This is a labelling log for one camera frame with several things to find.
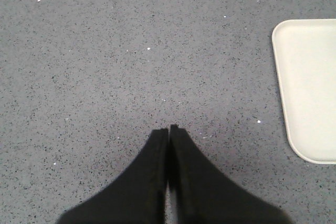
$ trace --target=plastic tray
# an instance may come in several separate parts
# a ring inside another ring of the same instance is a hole
[[[290,146],[336,164],[336,19],[284,21],[272,43]]]

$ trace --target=white tray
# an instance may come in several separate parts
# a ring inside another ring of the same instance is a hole
[[[290,146],[336,164],[336,19],[284,21],[272,43]]]

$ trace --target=gray floor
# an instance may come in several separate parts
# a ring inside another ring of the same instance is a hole
[[[291,150],[271,45],[283,20],[335,14],[335,0],[0,0],[0,222],[55,222],[178,123],[296,223],[336,223],[336,166]]]

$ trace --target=speckled floor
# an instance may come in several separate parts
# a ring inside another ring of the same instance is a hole
[[[271,45],[279,22],[335,10],[335,0],[0,0],[0,222],[54,223],[113,181],[152,129],[178,123],[296,223],[335,223],[336,166],[291,150]]]

